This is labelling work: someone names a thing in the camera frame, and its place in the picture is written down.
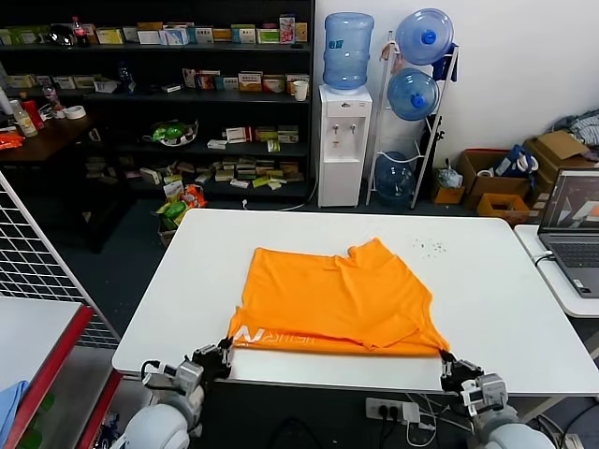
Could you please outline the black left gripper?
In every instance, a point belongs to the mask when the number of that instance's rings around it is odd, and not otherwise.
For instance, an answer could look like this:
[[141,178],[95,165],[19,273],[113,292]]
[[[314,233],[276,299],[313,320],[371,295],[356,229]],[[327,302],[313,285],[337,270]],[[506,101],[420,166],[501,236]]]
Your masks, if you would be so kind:
[[203,369],[202,381],[225,380],[230,376],[232,344],[232,338],[223,338],[218,344],[210,344],[193,352],[192,361]]

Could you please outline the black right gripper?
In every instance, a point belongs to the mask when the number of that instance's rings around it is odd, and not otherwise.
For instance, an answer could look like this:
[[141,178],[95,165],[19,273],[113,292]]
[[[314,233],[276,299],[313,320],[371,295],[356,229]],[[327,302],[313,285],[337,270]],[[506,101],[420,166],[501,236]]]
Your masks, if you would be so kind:
[[444,392],[459,393],[463,390],[464,382],[474,381],[485,373],[476,364],[464,359],[457,359],[449,351],[440,350],[439,355],[442,360],[440,382]]

